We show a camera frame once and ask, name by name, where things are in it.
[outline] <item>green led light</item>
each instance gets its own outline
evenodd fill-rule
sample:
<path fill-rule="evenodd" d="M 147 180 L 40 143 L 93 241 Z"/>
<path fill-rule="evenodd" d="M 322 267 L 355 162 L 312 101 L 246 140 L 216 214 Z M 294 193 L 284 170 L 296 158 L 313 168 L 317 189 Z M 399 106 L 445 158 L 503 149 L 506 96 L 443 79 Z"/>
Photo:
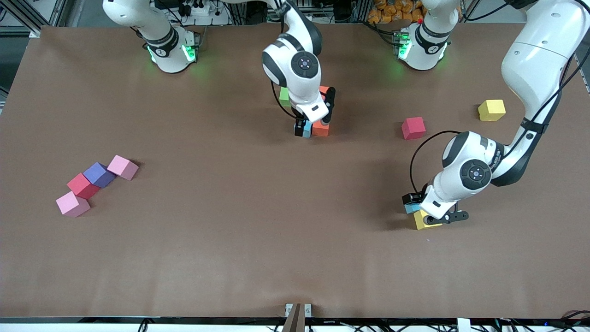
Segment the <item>green led light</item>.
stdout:
<path fill-rule="evenodd" d="M 412 48 L 412 41 L 408 40 L 408 42 L 399 49 L 399 58 L 406 59 L 410 48 Z"/>
<path fill-rule="evenodd" d="M 447 48 L 448 43 L 444 43 L 444 46 L 442 47 L 441 50 L 441 55 L 438 57 L 439 60 L 441 60 L 444 57 L 444 50 Z"/>
<path fill-rule="evenodd" d="M 152 50 L 149 48 L 149 46 L 147 47 L 147 50 L 149 51 L 149 55 L 152 56 L 152 62 L 156 63 L 156 59 L 153 57 Z"/>
<path fill-rule="evenodd" d="M 185 53 L 186 59 L 189 62 L 193 62 L 195 61 L 195 50 L 192 47 L 186 47 L 186 46 L 182 46 L 182 51 Z"/>

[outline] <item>yellow cube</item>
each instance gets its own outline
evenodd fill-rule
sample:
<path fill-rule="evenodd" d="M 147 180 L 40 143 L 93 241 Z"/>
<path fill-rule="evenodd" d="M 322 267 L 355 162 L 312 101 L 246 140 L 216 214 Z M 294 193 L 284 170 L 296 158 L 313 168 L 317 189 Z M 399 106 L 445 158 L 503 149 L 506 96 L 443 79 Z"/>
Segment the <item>yellow cube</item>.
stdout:
<path fill-rule="evenodd" d="M 428 213 L 426 213 L 422 209 L 414 212 L 414 221 L 416 222 L 416 228 L 418 230 L 426 229 L 426 228 L 430 228 L 430 227 L 437 227 L 437 226 L 441 226 L 442 225 L 442 224 L 434 224 L 434 225 L 427 225 L 427 224 L 425 224 L 424 223 L 424 218 L 426 216 L 428 216 Z"/>
<path fill-rule="evenodd" d="M 497 121 L 506 114 L 504 101 L 501 99 L 486 100 L 477 110 L 482 121 Z"/>

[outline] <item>green cube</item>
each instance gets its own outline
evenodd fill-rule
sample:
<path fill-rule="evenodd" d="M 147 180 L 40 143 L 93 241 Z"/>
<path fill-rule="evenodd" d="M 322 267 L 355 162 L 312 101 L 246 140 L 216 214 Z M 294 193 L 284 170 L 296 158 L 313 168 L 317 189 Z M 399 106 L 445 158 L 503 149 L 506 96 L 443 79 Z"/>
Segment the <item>green cube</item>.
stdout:
<path fill-rule="evenodd" d="M 291 107 L 291 102 L 289 101 L 289 90 L 286 87 L 281 87 L 281 95 L 278 97 L 278 100 L 281 102 L 283 107 Z"/>

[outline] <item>blue cube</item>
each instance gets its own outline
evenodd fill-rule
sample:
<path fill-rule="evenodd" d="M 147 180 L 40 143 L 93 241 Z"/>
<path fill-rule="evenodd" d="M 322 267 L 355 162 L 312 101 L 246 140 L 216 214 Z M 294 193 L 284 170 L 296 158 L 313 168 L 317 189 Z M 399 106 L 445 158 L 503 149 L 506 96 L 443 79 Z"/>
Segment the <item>blue cube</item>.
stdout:
<path fill-rule="evenodd" d="M 420 204 L 408 203 L 408 204 L 404 204 L 404 208 L 406 209 L 407 214 L 412 214 L 416 211 L 420 211 Z"/>
<path fill-rule="evenodd" d="M 310 138 L 312 136 L 312 123 L 306 121 L 305 127 L 303 128 L 303 137 Z"/>
<path fill-rule="evenodd" d="M 99 162 L 95 162 L 94 165 L 85 170 L 83 174 L 90 183 L 100 188 L 105 188 L 115 177 L 117 177 L 112 172 L 107 171 L 107 167 Z"/>

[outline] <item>cable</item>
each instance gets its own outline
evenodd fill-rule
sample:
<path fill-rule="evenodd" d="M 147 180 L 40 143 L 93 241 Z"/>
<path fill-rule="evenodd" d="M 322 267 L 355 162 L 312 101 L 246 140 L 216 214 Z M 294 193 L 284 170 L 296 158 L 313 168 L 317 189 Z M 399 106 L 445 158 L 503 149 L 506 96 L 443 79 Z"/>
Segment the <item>cable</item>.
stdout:
<path fill-rule="evenodd" d="M 137 329 L 137 332 L 146 332 L 148 330 L 149 323 L 154 324 L 155 322 L 151 318 L 144 318 L 142 320 L 142 322 L 139 324 L 139 328 Z"/>
<path fill-rule="evenodd" d="M 520 325 L 520 326 L 524 327 L 524 328 L 525 328 L 525 329 L 527 329 L 529 332 L 535 332 L 535 331 L 534 331 L 532 328 L 530 328 L 530 327 L 528 327 L 528 326 L 526 326 L 526 325 L 524 325 L 524 324 L 522 324 L 522 323 L 519 323 L 519 322 L 518 322 L 517 320 L 515 320 L 515 319 L 511 319 L 511 321 L 514 321 L 516 324 L 518 324 L 518 325 Z"/>
<path fill-rule="evenodd" d="M 466 13 L 463 13 L 463 18 L 465 19 L 465 21 L 466 21 L 466 22 L 477 21 L 478 19 L 482 19 L 482 18 L 484 18 L 484 17 L 488 17 L 488 16 L 490 16 L 491 14 L 493 14 L 493 13 L 495 13 L 495 12 L 499 11 L 500 9 L 502 9 L 502 8 L 504 8 L 504 7 L 508 6 L 508 5 L 510 5 L 510 3 L 511 3 L 511 2 L 512 2 L 512 1 L 510 1 L 510 2 L 506 2 L 506 3 L 505 3 L 505 4 L 503 4 L 502 6 L 499 6 L 498 8 L 496 8 L 496 9 L 492 10 L 491 12 L 489 12 L 489 13 L 487 13 L 487 14 L 485 14 L 485 15 L 482 15 L 482 16 L 480 16 L 480 17 L 476 17 L 476 18 L 469 18 L 469 17 L 467 17 Z"/>
<path fill-rule="evenodd" d="M 178 16 L 176 16 L 176 14 L 174 14 L 174 12 L 173 12 L 173 11 L 171 11 L 171 10 L 170 10 L 170 8 L 169 8 L 169 7 L 168 7 L 168 6 L 167 6 L 165 3 L 163 3 L 161 0 L 157 0 L 157 1 L 158 1 L 158 2 L 159 2 L 161 5 L 162 5 L 162 6 L 164 6 L 166 9 L 168 9 L 168 11 L 170 12 L 170 14 L 172 14 L 172 15 L 173 15 L 173 16 L 176 18 L 176 20 L 178 21 L 178 23 L 180 23 L 181 27 L 183 27 L 183 28 L 185 27 L 185 26 L 184 26 L 184 24 L 182 23 L 181 19 L 179 19 L 179 18 L 178 18 Z"/>
<path fill-rule="evenodd" d="M 416 189 L 416 186 L 414 185 L 414 177 L 412 176 L 412 168 L 414 166 L 414 158 L 416 158 L 416 154 L 418 153 L 418 151 L 420 151 L 420 149 L 424 146 L 424 144 L 428 143 L 428 141 L 430 141 L 431 139 L 435 138 L 438 135 L 442 135 L 442 134 L 446 134 L 446 133 L 460 134 L 460 132 L 458 132 L 458 131 L 441 131 L 441 132 L 437 132 L 436 134 L 434 134 L 434 135 L 430 136 L 429 138 L 427 138 L 426 141 L 422 142 L 422 144 L 420 144 L 420 146 L 416 149 L 416 151 L 414 151 L 414 155 L 412 156 L 412 160 L 410 160 L 410 162 L 409 162 L 409 181 L 412 182 L 412 188 L 414 188 L 414 192 L 415 193 L 417 193 L 418 190 Z"/>
<path fill-rule="evenodd" d="M 559 85 L 563 84 L 563 80 L 565 80 L 565 75 L 568 73 L 569 65 L 572 63 L 573 56 L 570 56 L 568 62 L 565 64 L 563 71 L 561 72 L 561 79 L 559 79 Z"/>
<path fill-rule="evenodd" d="M 277 92 L 274 90 L 274 82 L 272 80 L 270 81 L 270 88 L 273 90 L 274 100 L 277 101 L 277 104 L 279 105 L 279 107 L 281 107 L 281 109 L 283 110 L 283 112 L 285 112 L 286 115 L 289 115 L 290 117 L 292 117 L 295 120 L 305 120 L 305 118 L 298 118 L 298 117 L 294 116 L 293 114 L 287 112 L 287 110 L 283 107 L 283 105 L 281 105 L 281 102 L 278 101 Z"/>
<path fill-rule="evenodd" d="M 575 316 L 581 315 L 581 314 L 590 314 L 590 311 L 588 311 L 588 310 L 579 310 L 579 311 L 576 311 L 576 312 L 574 312 L 572 314 L 569 314 L 567 316 L 563 316 L 561 318 L 561 320 L 568 320 L 568 319 L 570 319 L 572 317 L 575 317 Z"/>

